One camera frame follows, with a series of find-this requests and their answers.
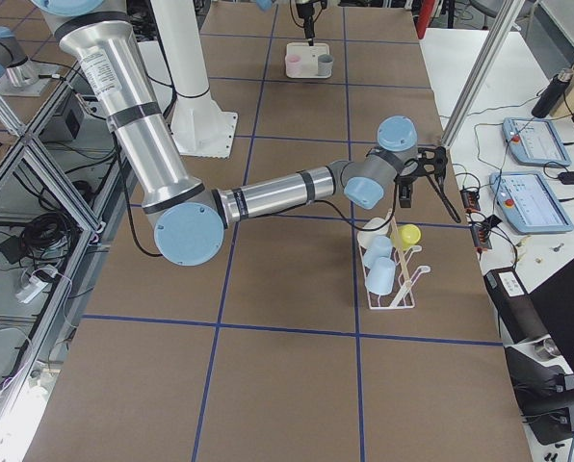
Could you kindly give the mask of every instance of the brown table surface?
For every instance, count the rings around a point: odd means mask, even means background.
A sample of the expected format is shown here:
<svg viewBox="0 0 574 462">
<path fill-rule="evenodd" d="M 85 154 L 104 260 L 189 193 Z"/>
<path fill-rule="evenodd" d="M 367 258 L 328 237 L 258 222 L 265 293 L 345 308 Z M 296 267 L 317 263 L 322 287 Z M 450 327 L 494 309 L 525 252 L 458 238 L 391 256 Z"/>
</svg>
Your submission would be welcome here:
<svg viewBox="0 0 574 462">
<path fill-rule="evenodd" d="M 361 158 L 388 116 L 437 141 L 409 13 L 324 12 L 328 81 L 282 75 L 300 35 L 286 6 L 212 4 L 211 90 L 240 119 L 229 160 L 186 158 L 209 187 Z M 451 174 L 447 193 L 458 207 Z M 430 186 L 397 212 L 432 267 L 411 310 L 365 306 L 354 232 L 331 209 L 287 215 L 234 226 L 196 268 L 143 256 L 124 221 L 26 460 L 530 461 L 469 232 Z"/>
</svg>

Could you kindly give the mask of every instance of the white cup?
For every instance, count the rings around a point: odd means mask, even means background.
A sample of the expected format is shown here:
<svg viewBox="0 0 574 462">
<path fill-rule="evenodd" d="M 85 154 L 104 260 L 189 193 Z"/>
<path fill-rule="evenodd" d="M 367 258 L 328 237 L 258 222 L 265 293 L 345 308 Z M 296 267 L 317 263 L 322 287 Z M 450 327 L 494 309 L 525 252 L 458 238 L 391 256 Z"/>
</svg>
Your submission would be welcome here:
<svg viewBox="0 0 574 462">
<path fill-rule="evenodd" d="M 376 295 L 392 294 L 395 274 L 394 260 L 389 257 L 377 258 L 364 281 L 366 290 Z"/>
<path fill-rule="evenodd" d="M 289 75 L 299 75 L 302 68 L 300 55 L 285 56 L 285 73 Z"/>
<path fill-rule="evenodd" d="M 334 58 L 332 55 L 319 55 L 317 57 L 317 75 L 320 77 L 329 77 L 332 75 Z"/>
<path fill-rule="evenodd" d="M 376 229 L 385 223 L 383 218 L 373 218 L 368 223 L 364 225 L 364 229 Z M 380 229 L 376 231 L 358 231 L 357 232 L 357 243 L 361 247 L 368 248 L 375 236 L 385 236 L 390 230 L 390 223 L 386 223 Z"/>
<path fill-rule="evenodd" d="M 371 268 L 375 260 L 380 257 L 390 257 L 392 254 L 392 241 L 387 236 L 375 236 L 371 245 L 362 257 L 366 268 Z"/>
</svg>

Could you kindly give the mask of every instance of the sticker label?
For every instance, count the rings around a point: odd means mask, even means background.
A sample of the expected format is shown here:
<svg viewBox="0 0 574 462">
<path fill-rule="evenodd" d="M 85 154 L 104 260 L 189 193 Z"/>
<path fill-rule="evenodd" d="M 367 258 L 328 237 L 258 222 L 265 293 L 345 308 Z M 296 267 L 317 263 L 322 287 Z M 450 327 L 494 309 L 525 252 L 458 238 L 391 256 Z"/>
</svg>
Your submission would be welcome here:
<svg viewBox="0 0 574 462">
<path fill-rule="evenodd" d="M 99 100 L 114 91 L 122 90 L 122 84 L 105 51 L 97 50 L 88 55 L 81 61 L 80 65 Z"/>
<path fill-rule="evenodd" d="M 519 296 L 525 294 L 513 272 L 500 272 L 499 279 L 501 279 L 501 283 L 503 284 L 503 287 L 506 288 L 506 292 L 508 292 L 509 296 Z"/>
</svg>

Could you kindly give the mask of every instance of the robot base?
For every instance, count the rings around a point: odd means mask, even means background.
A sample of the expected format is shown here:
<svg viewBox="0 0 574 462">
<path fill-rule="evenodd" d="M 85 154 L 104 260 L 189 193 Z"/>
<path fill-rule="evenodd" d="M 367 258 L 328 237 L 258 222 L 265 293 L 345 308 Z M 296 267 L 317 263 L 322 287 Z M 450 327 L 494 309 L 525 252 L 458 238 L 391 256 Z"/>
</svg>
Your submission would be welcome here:
<svg viewBox="0 0 574 462">
<path fill-rule="evenodd" d="M 208 93 L 193 101 L 178 98 L 171 131 L 182 155 L 227 158 L 237 123 L 238 115 L 221 111 Z"/>
<path fill-rule="evenodd" d="M 52 75 L 58 72 L 60 68 L 59 65 L 54 64 L 35 63 L 35 65 L 37 66 L 39 75 Z M 37 98 L 43 94 L 51 82 L 53 82 L 52 79 L 39 79 L 36 83 L 28 87 L 14 87 L 11 85 L 11 82 L 9 82 L 7 74 L 4 74 L 0 78 L 0 94 L 2 96 L 27 96 Z"/>
</svg>

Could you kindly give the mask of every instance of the black water bottle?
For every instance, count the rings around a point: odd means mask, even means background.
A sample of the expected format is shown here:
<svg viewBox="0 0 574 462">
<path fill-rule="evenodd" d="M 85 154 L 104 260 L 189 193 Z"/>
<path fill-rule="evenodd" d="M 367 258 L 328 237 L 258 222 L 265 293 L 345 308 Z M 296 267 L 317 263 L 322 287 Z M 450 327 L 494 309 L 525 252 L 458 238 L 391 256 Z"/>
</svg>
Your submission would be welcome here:
<svg viewBox="0 0 574 462">
<path fill-rule="evenodd" d="M 545 118 L 569 86 L 573 75 L 574 71 L 572 69 L 563 69 L 553 77 L 553 80 L 550 81 L 544 93 L 539 97 L 539 101 L 537 101 L 531 110 L 531 115 L 536 118 Z"/>
</svg>

